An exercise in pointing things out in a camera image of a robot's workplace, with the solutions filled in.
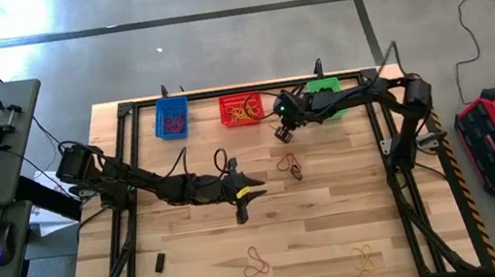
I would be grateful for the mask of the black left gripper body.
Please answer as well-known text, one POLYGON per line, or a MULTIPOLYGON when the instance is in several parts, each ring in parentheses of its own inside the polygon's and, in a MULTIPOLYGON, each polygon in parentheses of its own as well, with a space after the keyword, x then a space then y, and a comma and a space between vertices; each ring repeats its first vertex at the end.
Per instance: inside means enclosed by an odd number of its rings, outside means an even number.
POLYGON ((225 182, 227 179, 227 176, 216 177, 213 175, 198 177, 194 186, 197 204, 206 205, 220 202, 234 204, 235 199, 226 193, 225 182))

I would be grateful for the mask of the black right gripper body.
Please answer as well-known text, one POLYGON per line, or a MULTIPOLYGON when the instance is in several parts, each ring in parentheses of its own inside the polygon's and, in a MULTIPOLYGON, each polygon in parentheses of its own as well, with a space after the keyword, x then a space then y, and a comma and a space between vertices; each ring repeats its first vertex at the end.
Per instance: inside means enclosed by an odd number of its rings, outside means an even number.
POLYGON ((279 116, 277 119, 279 125, 282 127, 286 128, 293 128, 293 127, 299 127, 300 122, 299 122, 299 117, 296 115, 285 115, 285 116, 279 116))

